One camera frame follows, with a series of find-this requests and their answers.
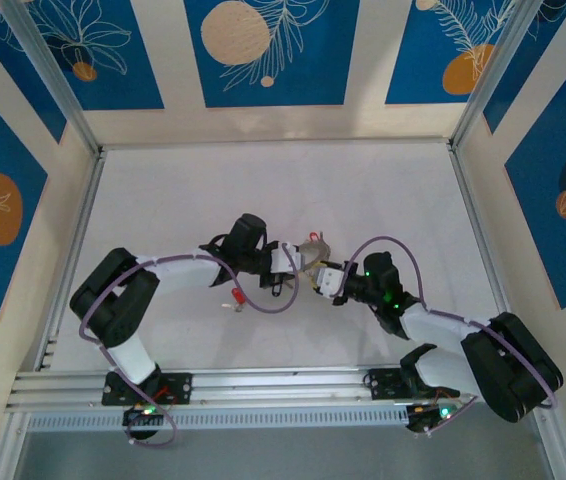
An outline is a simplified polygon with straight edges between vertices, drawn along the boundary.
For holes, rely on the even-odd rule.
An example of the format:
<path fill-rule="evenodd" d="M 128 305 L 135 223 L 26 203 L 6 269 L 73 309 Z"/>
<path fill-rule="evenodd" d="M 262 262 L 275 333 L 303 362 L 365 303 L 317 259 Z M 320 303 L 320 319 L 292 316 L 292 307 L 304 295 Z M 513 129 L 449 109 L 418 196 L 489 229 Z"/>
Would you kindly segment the controller board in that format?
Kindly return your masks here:
<path fill-rule="evenodd" d="M 416 434 L 427 433 L 447 421 L 458 411 L 453 404 L 408 406 L 407 429 Z"/>
<path fill-rule="evenodd" d="M 162 427 L 164 424 L 164 415 L 154 405 L 135 405 L 123 413 L 122 425 L 126 428 Z"/>

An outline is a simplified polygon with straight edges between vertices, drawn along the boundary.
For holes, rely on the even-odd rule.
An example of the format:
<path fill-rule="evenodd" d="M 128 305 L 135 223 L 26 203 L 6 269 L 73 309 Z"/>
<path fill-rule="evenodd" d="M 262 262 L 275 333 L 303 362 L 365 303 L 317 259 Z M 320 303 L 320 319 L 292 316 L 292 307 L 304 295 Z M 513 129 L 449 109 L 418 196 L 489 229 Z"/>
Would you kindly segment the left controller board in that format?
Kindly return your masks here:
<path fill-rule="evenodd" d="M 164 424 L 164 415 L 154 405 L 135 405 L 123 413 L 122 425 L 126 428 L 162 427 Z"/>

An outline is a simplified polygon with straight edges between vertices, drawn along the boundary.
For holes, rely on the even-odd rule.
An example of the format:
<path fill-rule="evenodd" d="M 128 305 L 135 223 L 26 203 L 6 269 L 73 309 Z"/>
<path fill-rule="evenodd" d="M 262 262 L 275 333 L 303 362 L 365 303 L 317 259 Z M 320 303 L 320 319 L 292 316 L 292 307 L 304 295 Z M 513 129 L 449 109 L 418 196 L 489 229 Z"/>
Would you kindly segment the aluminium side rail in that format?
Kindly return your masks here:
<path fill-rule="evenodd" d="M 31 368 L 33 371 L 45 369 L 44 357 L 51 339 L 59 330 L 66 304 L 69 302 L 72 282 L 77 268 L 82 244 L 96 199 L 99 183 L 104 169 L 107 152 L 101 148 L 95 159 L 94 166 L 89 170 L 78 213 L 72 224 L 70 243 L 63 258 L 60 274 L 55 278 L 52 297 L 43 317 L 43 325 L 37 334 L 34 357 Z"/>
<path fill-rule="evenodd" d="M 474 238 L 478 246 L 483 268 L 487 275 L 494 302 L 499 312 L 512 312 L 512 307 L 502 282 L 499 268 L 495 262 L 494 252 L 491 248 L 487 231 L 481 218 L 479 205 L 472 190 L 470 179 L 463 165 L 462 158 L 452 146 L 448 147 L 448 153 L 472 227 Z"/>

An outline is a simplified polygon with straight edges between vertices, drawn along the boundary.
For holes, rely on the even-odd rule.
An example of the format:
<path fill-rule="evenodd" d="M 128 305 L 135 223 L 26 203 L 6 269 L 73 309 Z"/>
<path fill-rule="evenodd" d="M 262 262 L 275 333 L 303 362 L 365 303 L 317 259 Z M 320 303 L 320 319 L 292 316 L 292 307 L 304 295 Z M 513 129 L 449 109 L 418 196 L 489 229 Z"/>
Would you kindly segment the aluminium front rail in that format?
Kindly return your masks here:
<path fill-rule="evenodd" d="M 171 410 L 187 408 L 292 408 L 429 404 L 434 400 L 466 403 L 471 393 L 456 399 L 373 400 L 363 378 L 374 368 L 363 367 L 256 368 L 212 370 L 165 370 L 191 373 L 192 394 L 188 405 L 163 405 Z M 103 406 L 101 397 L 106 375 L 112 371 L 35 371 L 16 374 L 6 410 L 15 412 L 124 411 L 132 406 Z"/>

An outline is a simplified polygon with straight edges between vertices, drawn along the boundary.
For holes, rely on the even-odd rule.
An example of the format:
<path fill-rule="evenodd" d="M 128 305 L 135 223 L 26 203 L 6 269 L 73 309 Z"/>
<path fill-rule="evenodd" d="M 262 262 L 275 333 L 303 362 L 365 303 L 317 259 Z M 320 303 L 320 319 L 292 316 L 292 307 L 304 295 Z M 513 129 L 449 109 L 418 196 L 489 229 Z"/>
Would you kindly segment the left aluminium frame post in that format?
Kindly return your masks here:
<path fill-rule="evenodd" d="M 100 145 L 80 103 L 26 6 L 20 0 L 0 0 L 0 11 L 67 122 L 90 154 L 99 158 Z"/>

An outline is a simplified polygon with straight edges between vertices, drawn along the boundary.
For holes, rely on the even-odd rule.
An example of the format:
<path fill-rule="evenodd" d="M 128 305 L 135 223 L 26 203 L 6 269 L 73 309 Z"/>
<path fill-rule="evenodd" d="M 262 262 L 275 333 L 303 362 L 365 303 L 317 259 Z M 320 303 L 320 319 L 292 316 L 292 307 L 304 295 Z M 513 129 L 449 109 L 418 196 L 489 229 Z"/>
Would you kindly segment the right aluminium frame post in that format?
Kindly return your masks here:
<path fill-rule="evenodd" d="M 544 0 L 517 0 L 512 16 L 504 26 L 491 56 L 471 93 L 457 126 L 450 135 L 448 146 L 457 153 L 471 131 L 473 124 L 482 116 L 513 55 L 525 37 Z"/>

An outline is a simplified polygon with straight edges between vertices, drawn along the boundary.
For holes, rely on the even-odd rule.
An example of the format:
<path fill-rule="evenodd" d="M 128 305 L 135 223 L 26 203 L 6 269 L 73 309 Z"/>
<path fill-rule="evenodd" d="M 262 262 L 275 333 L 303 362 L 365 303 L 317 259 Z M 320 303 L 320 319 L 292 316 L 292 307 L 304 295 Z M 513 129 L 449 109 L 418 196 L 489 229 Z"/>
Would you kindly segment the right controller board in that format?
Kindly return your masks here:
<path fill-rule="evenodd" d="M 416 434 L 427 433 L 447 421 L 458 411 L 453 404 L 408 406 L 407 429 Z"/>

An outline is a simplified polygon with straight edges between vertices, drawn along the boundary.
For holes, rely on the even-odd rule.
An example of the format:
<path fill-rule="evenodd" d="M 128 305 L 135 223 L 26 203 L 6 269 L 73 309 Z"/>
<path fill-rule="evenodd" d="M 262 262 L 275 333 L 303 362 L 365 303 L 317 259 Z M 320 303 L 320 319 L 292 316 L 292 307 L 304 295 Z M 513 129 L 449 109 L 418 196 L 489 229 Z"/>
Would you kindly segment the left aluminium side rail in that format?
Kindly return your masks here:
<path fill-rule="evenodd" d="M 95 159 L 94 166 L 89 170 L 78 213 L 72 224 L 70 243 L 63 258 L 60 274 L 55 278 L 52 297 L 43 317 L 43 325 L 37 334 L 34 357 L 31 368 L 33 371 L 45 369 L 44 357 L 51 339 L 59 330 L 66 304 L 69 302 L 72 282 L 77 268 L 82 244 L 96 199 L 99 183 L 104 169 L 107 152 L 101 148 Z"/>

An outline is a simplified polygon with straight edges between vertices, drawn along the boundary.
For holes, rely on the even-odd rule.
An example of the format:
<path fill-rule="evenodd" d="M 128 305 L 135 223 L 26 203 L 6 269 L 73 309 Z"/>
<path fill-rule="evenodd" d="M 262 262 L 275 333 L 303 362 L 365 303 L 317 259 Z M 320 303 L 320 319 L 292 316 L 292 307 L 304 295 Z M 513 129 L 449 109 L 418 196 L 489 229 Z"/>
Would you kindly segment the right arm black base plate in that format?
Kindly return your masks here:
<path fill-rule="evenodd" d="M 461 396 L 455 389 L 428 386 L 416 374 L 405 373 L 397 367 L 370 369 L 363 383 L 371 391 L 373 400 L 434 400 Z"/>

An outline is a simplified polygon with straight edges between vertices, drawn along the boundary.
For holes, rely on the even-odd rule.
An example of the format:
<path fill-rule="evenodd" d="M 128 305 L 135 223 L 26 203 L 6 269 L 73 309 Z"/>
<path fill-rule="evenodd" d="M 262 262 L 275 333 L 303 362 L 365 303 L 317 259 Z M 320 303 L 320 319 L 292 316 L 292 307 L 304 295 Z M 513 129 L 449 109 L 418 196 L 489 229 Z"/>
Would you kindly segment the right aluminium side rail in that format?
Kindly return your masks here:
<path fill-rule="evenodd" d="M 452 146 L 448 147 L 448 153 L 472 227 L 474 238 L 478 246 L 483 268 L 487 275 L 494 302 L 499 312 L 512 312 L 512 307 L 502 282 L 499 268 L 495 262 L 494 252 L 491 248 L 487 231 L 481 218 L 479 205 L 472 190 L 470 179 L 463 165 L 462 158 Z"/>

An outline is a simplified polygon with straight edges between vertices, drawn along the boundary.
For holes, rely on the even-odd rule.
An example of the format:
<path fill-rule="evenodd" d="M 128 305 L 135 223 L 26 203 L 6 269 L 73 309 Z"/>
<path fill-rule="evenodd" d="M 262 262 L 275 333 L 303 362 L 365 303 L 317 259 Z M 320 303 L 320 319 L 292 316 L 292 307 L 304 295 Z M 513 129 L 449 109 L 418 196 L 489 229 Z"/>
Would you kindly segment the aluminium frame post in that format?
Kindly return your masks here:
<path fill-rule="evenodd" d="M 504 26 L 491 56 L 471 93 L 457 126 L 450 135 L 448 146 L 457 153 L 471 131 L 473 124 L 482 116 L 513 55 L 525 37 L 544 0 L 517 0 L 512 16 Z"/>
<path fill-rule="evenodd" d="M 99 158 L 100 145 L 80 103 L 26 6 L 20 0 L 0 0 L 0 11 L 67 122 L 90 154 Z"/>

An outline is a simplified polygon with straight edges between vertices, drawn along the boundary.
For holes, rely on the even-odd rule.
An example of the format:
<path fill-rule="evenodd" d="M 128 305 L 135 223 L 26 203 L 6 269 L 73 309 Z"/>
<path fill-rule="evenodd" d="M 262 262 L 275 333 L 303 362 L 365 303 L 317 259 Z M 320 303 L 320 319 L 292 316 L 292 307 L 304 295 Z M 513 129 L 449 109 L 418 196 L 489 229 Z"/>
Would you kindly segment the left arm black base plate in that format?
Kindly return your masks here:
<path fill-rule="evenodd" d="M 188 405 L 192 394 L 191 373 L 154 373 L 137 388 L 151 397 L 154 402 L 163 405 Z M 103 406 L 132 406 L 145 402 L 119 374 L 109 372 L 105 377 L 101 397 Z"/>

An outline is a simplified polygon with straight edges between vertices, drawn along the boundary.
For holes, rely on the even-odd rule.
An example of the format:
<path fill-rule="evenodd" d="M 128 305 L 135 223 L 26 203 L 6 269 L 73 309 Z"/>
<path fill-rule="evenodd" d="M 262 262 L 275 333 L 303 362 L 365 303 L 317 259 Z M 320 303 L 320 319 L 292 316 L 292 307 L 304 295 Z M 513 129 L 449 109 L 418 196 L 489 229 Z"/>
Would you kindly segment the metal disc with key rings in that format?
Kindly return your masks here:
<path fill-rule="evenodd" d="M 330 246 L 322 238 L 307 240 L 300 244 L 298 249 L 303 256 L 303 272 L 314 269 L 319 263 L 327 261 L 331 255 Z"/>

